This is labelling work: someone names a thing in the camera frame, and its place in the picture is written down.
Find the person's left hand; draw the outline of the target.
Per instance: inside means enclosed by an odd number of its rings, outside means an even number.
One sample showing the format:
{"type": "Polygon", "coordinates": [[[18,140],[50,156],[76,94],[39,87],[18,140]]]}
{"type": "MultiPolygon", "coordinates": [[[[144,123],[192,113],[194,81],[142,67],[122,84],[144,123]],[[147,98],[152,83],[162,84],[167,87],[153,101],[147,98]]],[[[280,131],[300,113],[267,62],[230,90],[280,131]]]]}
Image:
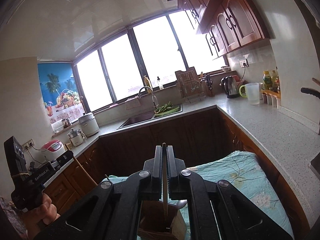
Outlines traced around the person's left hand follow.
{"type": "Polygon", "coordinates": [[[49,225],[51,222],[58,219],[60,215],[57,213],[57,208],[52,204],[50,197],[43,193],[42,204],[22,215],[22,220],[28,228],[38,228],[39,222],[49,225]]]}

